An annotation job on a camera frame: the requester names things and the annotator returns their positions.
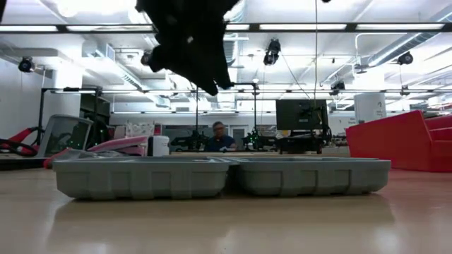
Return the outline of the black computer monitor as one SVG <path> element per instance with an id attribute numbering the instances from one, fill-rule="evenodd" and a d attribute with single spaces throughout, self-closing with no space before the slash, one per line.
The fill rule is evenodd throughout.
<path id="1" fill-rule="evenodd" d="M 311 131 L 328 127 L 324 99 L 281 99 L 275 101 L 278 130 Z"/>

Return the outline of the white round column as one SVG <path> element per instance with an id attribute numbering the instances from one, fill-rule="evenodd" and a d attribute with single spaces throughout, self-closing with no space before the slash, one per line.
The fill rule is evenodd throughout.
<path id="1" fill-rule="evenodd" d="M 354 96 L 357 123 L 366 123 L 387 117 L 384 93 L 362 93 Z"/>

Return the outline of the red plastic bin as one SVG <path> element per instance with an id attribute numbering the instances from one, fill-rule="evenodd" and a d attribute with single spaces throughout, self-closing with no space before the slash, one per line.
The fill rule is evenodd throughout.
<path id="1" fill-rule="evenodd" d="M 352 157 L 387 159 L 394 169 L 452 173 L 452 114 L 424 118 L 410 111 L 345 132 Z"/>

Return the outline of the black desk equipment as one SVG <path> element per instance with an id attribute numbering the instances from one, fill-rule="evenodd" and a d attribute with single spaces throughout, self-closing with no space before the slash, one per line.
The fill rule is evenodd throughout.
<path id="1" fill-rule="evenodd" d="M 276 141 L 280 154 L 305 154 L 306 152 L 322 153 L 324 146 L 332 139 L 330 130 L 327 131 L 293 131 L 287 137 Z"/>

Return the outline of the white frame office chair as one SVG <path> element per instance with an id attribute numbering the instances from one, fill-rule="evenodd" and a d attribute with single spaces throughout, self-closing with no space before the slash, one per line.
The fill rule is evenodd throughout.
<path id="1" fill-rule="evenodd" d="M 49 118 L 36 157 L 51 157 L 66 148 L 84 150 L 93 121 L 55 114 Z"/>

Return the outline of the pink flat package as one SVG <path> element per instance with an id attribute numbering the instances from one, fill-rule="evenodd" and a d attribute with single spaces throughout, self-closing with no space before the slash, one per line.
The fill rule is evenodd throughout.
<path id="1" fill-rule="evenodd" d="M 145 156 L 148 147 L 148 136 L 121 138 L 88 148 L 89 152 L 116 151 L 127 155 Z"/>

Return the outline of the black overhead light bar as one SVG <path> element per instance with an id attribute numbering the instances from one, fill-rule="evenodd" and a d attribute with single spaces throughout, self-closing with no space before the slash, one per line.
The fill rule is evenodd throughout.
<path id="1" fill-rule="evenodd" d="M 433 23 L 229 23 L 231 33 L 404 33 L 452 32 L 452 22 Z M 10 24 L 0 25 L 0 34 L 148 34 L 151 24 Z"/>

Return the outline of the red black equipment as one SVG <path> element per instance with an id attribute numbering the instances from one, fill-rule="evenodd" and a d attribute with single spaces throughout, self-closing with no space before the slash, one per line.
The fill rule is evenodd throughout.
<path id="1" fill-rule="evenodd" d="M 37 137 L 31 145 L 23 143 L 23 141 L 34 132 Z M 38 127 L 26 128 L 18 134 L 8 138 L 0 138 L 0 154 L 15 154 L 22 157 L 34 157 L 40 148 L 40 138 L 44 134 L 44 130 Z"/>

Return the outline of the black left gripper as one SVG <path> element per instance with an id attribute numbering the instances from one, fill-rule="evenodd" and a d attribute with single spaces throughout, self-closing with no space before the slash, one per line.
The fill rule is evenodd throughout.
<path id="1" fill-rule="evenodd" d="M 209 95 L 230 89 L 224 52 L 225 14 L 240 0 L 136 0 L 151 19 L 159 45 L 146 54 L 153 72 L 170 70 Z"/>

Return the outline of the grey plastic tool case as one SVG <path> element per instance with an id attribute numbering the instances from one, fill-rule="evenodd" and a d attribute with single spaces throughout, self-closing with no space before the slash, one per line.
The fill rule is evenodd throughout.
<path id="1" fill-rule="evenodd" d="M 53 163 L 60 192 L 77 199 L 192 199 L 227 187 L 259 196 L 362 195 L 388 183 L 391 162 L 351 157 L 113 157 Z"/>

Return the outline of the person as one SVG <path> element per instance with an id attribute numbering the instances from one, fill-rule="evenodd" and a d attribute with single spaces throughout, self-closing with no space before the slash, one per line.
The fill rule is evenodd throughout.
<path id="1" fill-rule="evenodd" d="M 219 152 L 225 149 L 236 149 L 235 139 L 225 133 L 225 126 L 221 121 L 216 121 L 213 126 L 213 137 L 208 139 L 205 146 L 206 152 Z"/>

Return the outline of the small white block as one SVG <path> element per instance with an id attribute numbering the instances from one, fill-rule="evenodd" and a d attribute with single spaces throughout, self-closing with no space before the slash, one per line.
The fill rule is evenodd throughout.
<path id="1" fill-rule="evenodd" d="M 163 157 L 170 154 L 170 139 L 164 135 L 154 135 L 148 138 L 148 157 Z"/>

